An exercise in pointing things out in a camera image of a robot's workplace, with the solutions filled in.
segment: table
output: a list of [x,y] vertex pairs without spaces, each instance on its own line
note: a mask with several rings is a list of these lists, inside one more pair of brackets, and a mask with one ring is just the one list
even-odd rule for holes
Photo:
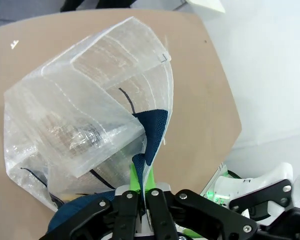
[[87,10],[0,27],[0,239],[41,237],[53,212],[11,181],[3,150],[4,92],[37,66],[84,37],[127,17],[149,25],[169,50],[173,114],[154,164],[172,191],[201,192],[237,139],[241,124],[231,90],[201,20],[193,14],[141,9]]

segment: metal screw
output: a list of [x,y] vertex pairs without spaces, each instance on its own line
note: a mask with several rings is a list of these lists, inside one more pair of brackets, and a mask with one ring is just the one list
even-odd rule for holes
[[285,193],[290,192],[290,191],[291,191],[291,186],[290,186],[290,185],[284,186],[282,190],[283,190]]
[[238,211],[238,209],[239,209],[239,206],[233,206],[233,207],[231,208],[231,210],[232,210],[232,211],[235,211],[235,212]]
[[180,197],[182,200],[184,200],[184,199],[186,199],[188,196],[187,196],[187,194],[185,194],[185,193],[181,193],[181,194],[179,195],[179,197]]
[[100,205],[101,207],[104,207],[104,206],[106,205],[106,202],[105,202],[105,201],[101,201],[101,202],[99,203],[99,205]]
[[158,195],[159,195],[159,192],[158,192],[157,190],[153,190],[153,191],[151,192],[151,195],[153,195],[153,196],[158,196]]
[[287,202],[288,202],[288,199],[287,199],[286,197],[281,198],[281,200],[280,200],[280,203],[281,203],[282,205],[286,205]]
[[244,231],[245,233],[250,233],[251,230],[252,230],[252,227],[251,227],[250,225],[245,225],[245,226],[243,227],[243,231]]

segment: white mesh bag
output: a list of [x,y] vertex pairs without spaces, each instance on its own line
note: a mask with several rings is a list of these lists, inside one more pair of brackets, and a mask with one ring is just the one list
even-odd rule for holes
[[53,210],[129,184],[132,158],[147,146],[136,114],[167,111],[164,133],[171,117],[170,60],[154,32],[130,17],[25,76],[4,94],[8,176]]

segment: green led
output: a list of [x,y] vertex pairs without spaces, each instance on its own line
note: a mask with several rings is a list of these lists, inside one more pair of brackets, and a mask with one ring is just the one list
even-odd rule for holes
[[208,192],[206,193],[206,196],[207,196],[207,198],[208,198],[209,200],[212,200],[212,198],[214,197],[214,192],[213,192],[213,191],[208,191]]

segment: gray floor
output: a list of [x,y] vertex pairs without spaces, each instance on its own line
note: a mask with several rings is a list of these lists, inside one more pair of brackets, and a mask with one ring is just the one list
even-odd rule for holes
[[[0,0],[0,26],[18,20],[58,13],[64,0]],[[98,0],[85,0],[78,10],[94,9]]]

